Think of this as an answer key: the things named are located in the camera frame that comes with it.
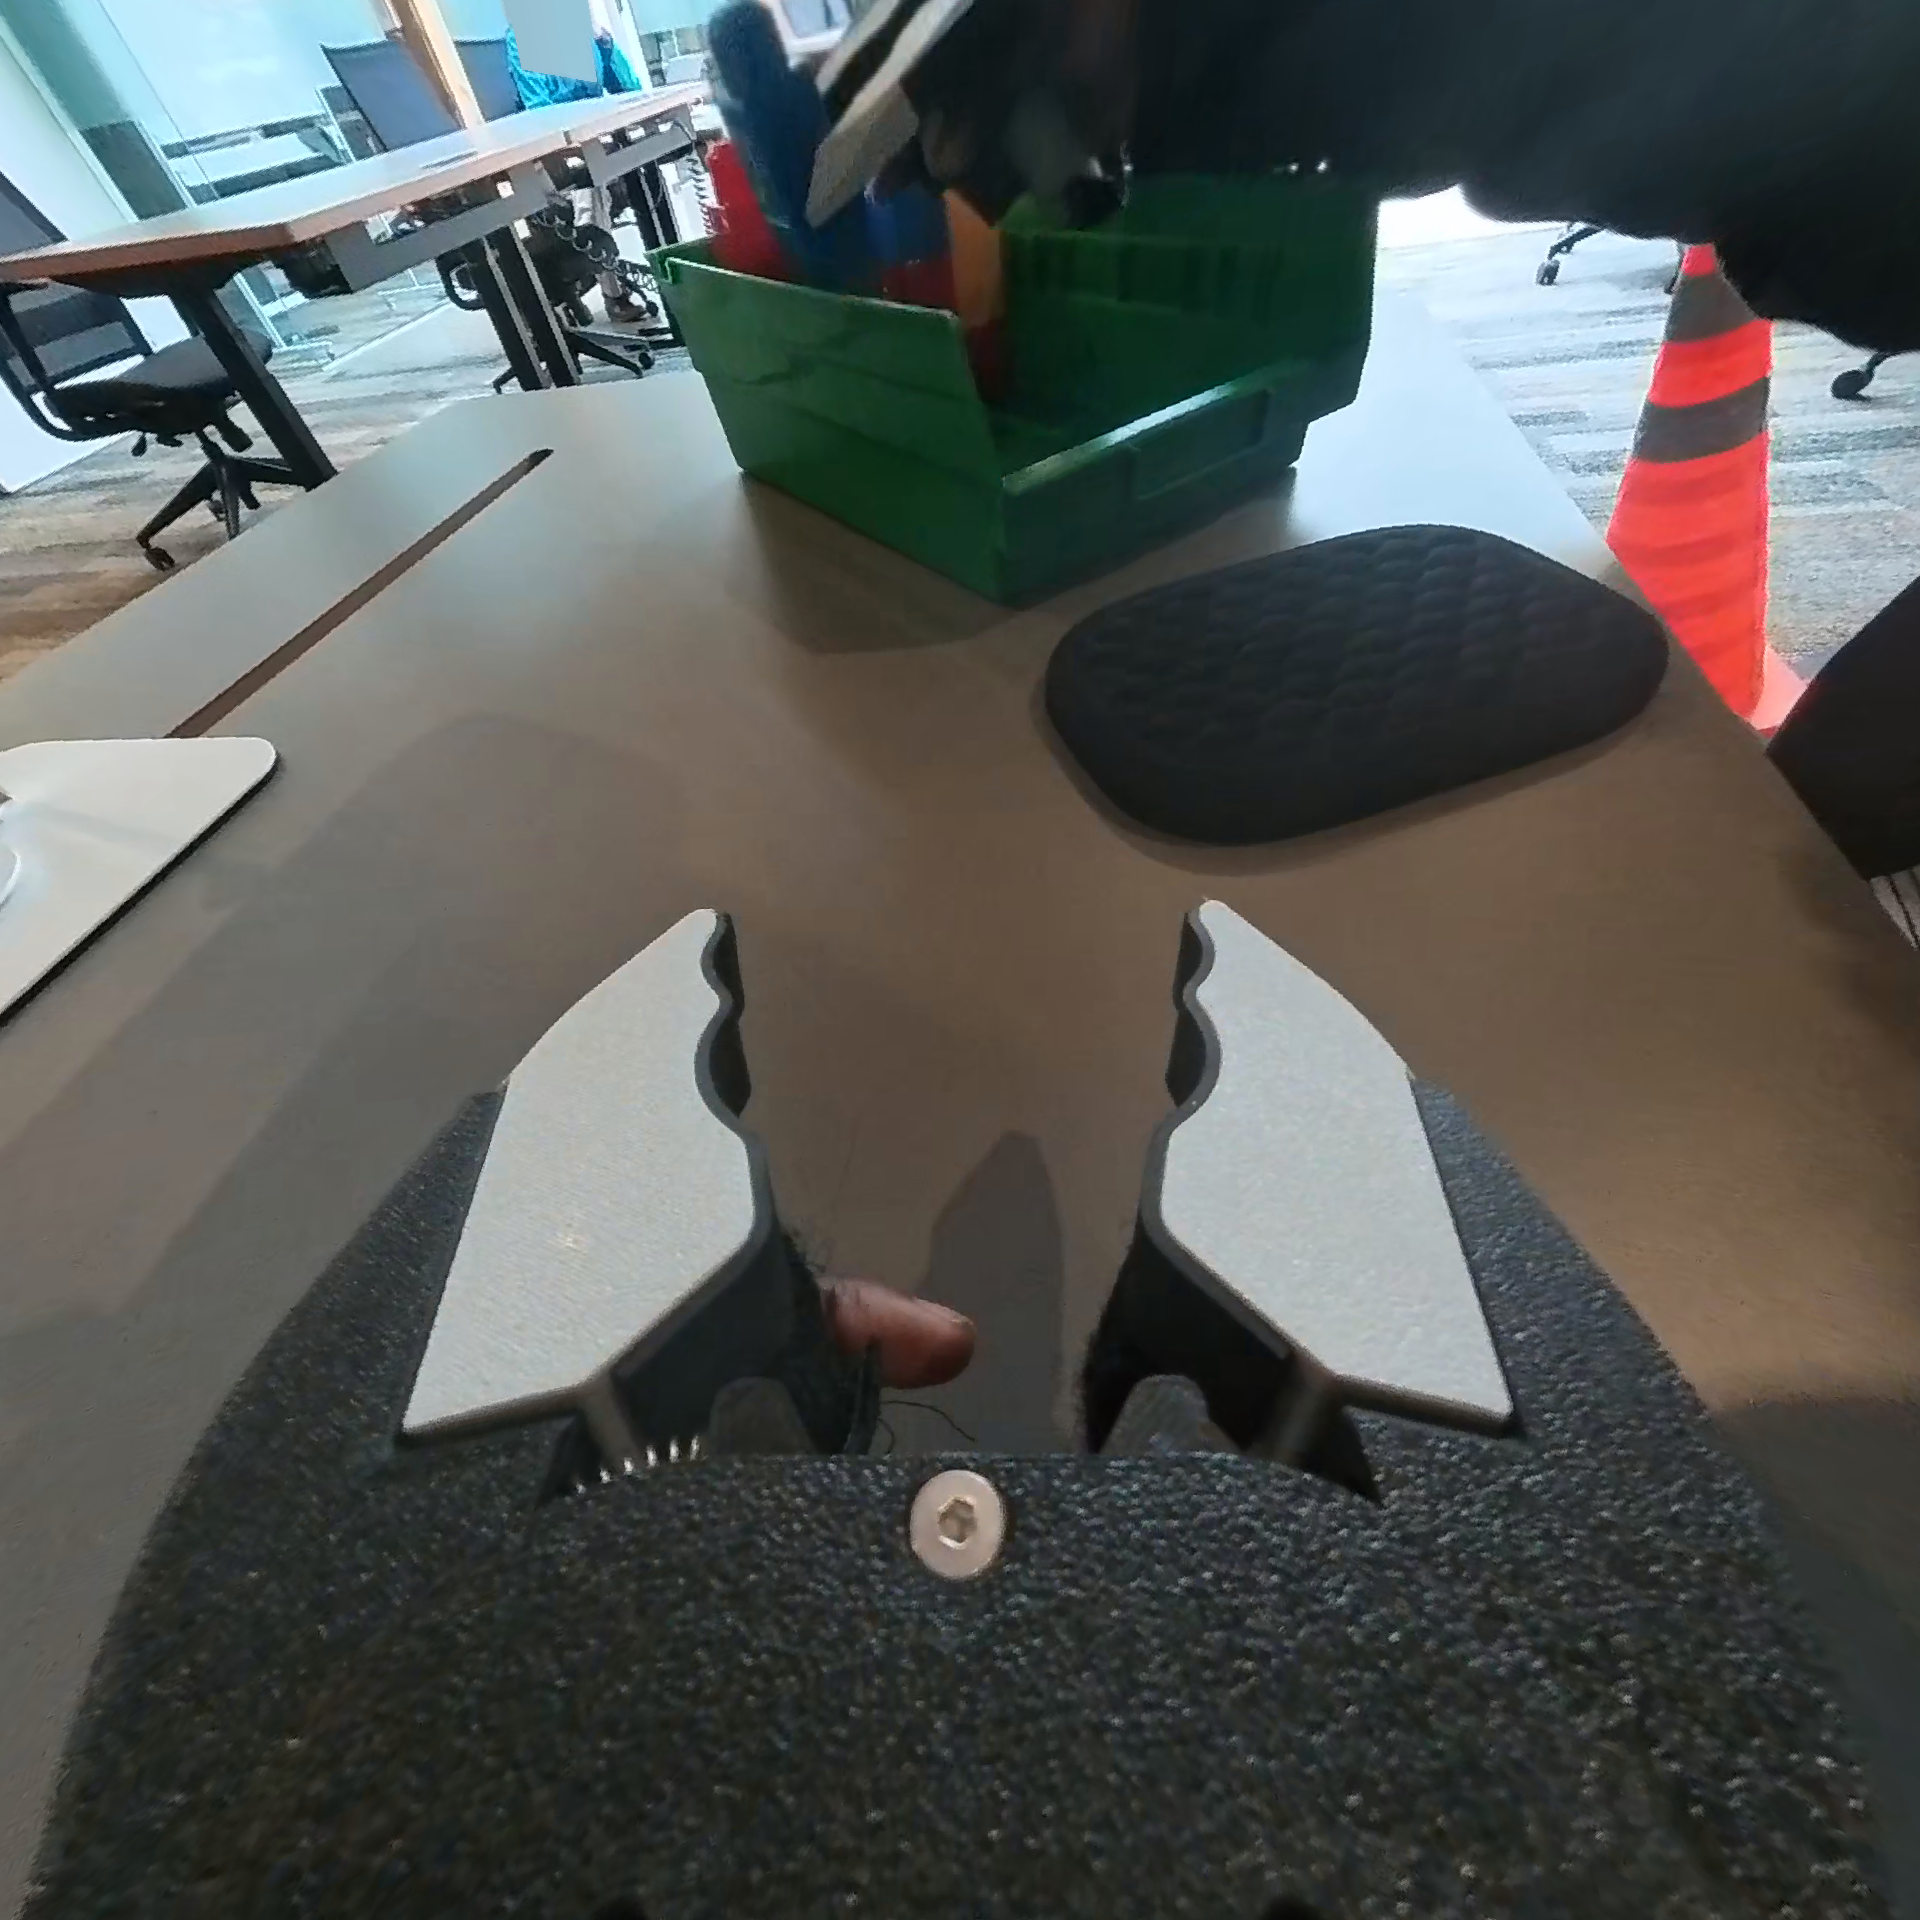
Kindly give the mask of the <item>orange traffic cone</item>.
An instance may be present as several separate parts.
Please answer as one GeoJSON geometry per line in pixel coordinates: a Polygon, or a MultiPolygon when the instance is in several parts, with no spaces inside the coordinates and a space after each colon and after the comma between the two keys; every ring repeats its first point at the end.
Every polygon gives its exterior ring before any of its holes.
{"type": "Polygon", "coordinates": [[[1772,364],[1772,326],[1712,248],[1687,248],[1607,525],[1648,608],[1763,736],[1806,689],[1768,644],[1772,364]]]}

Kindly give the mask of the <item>long wooden top desk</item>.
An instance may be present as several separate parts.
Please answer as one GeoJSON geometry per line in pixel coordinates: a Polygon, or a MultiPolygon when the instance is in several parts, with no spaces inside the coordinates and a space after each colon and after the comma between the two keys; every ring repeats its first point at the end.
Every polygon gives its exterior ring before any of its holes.
{"type": "Polygon", "coordinates": [[[526,253],[524,227],[546,205],[551,157],[578,156],[610,185],[693,144],[701,82],[519,112],[236,198],[122,225],[3,260],[5,286],[39,281],[123,300],[167,300],[231,377],[274,454],[267,482],[318,489],[336,468],[322,444],[226,316],[240,273],[318,249],[349,293],[440,257],[470,264],[487,316],[528,393],[578,386],[571,339],[526,253]]]}

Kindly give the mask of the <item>person's right forearm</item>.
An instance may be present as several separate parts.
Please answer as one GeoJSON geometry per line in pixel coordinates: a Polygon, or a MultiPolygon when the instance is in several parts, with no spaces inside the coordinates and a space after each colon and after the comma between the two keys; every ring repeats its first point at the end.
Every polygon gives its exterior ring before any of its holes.
{"type": "Polygon", "coordinates": [[[1707,244],[1767,321],[1918,347],[1915,3],[1141,4],[1141,173],[1707,244]]]}

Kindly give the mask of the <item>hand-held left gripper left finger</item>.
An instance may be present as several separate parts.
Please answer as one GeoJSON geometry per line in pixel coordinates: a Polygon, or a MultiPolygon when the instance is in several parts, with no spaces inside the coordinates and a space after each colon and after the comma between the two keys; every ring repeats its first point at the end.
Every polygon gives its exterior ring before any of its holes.
{"type": "Polygon", "coordinates": [[[696,907],[516,1064],[451,1254],[408,1442],[571,1420],[693,1450],[781,1348],[781,1230],[741,1040],[735,926],[696,907]]]}

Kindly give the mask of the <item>black wrist rest pad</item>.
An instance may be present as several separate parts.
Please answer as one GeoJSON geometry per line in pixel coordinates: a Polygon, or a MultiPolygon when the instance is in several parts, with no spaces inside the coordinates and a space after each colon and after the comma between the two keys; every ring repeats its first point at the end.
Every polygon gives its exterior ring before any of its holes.
{"type": "Polygon", "coordinates": [[[1141,592],[1043,682],[1083,779],[1149,832],[1293,842],[1581,752],[1667,680],[1662,621],[1499,534],[1412,523],[1141,592]]]}

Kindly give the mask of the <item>person's left hand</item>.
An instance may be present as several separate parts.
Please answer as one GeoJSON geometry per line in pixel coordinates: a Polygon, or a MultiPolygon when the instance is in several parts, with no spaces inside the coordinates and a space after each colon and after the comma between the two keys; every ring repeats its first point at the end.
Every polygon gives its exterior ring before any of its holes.
{"type": "Polygon", "coordinates": [[[947,1385],[966,1372],[976,1353],[974,1322],[941,1304],[870,1281],[826,1283],[821,1298],[831,1347],[852,1361],[870,1361],[885,1387],[947,1385]]]}

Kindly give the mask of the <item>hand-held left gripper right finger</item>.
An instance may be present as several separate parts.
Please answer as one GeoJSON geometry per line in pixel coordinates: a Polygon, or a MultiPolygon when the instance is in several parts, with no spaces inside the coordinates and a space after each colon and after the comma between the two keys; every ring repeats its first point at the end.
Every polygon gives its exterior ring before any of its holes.
{"type": "Polygon", "coordinates": [[[1404,1059],[1221,901],[1184,924],[1136,1337],[1229,1434],[1354,1411],[1502,1434],[1494,1334],[1404,1059]]]}

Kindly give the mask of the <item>blue mega block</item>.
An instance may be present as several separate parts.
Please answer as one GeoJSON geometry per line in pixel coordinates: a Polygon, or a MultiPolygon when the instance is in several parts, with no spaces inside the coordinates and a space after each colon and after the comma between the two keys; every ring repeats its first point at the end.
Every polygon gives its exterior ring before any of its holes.
{"type": "Polygon", "coordinates": [[[872,264],[864,205],[810,220],[811,168],[827,114],[811,78],[786,57],[774,13],[727,3],[707,25],[712,99],[784,264],[806,283],[852,293],[872,264]]]}

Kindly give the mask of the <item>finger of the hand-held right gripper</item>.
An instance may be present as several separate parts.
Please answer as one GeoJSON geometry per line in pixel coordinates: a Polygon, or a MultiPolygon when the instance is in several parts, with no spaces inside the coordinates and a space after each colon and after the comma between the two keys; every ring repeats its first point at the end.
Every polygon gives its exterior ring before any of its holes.
{"type": "Polygon", "coordinates": [[[955,185],[987,154],[970,33],[976,3],[876,3],[854,13],[813,80],[826,133],[811,157],[805,214],[830,220],[917,154],[955,185]]]}

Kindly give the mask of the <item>green plastic bin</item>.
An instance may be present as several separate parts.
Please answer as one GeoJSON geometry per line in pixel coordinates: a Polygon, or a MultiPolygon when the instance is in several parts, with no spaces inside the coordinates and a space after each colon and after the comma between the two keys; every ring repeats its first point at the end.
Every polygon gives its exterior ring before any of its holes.
{"type": "Polygon", "coordinates": [[[1379,202],[1331,173],[1152,176],[1109,221],[1000,230],[1000,362],[955,316],[656,257],[735,464],[1000,605],[1274,489],[1349,406],[1379,202]]]}

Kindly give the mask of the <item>white document stand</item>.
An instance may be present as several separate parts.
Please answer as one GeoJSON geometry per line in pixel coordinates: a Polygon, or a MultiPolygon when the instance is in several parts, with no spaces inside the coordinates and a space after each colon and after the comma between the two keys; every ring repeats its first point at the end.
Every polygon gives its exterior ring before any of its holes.
{"type": "Polygon", "coordinates": [[[58,738],[3,752],[3,1018],[276,774],[261,736],[58,738]]]}

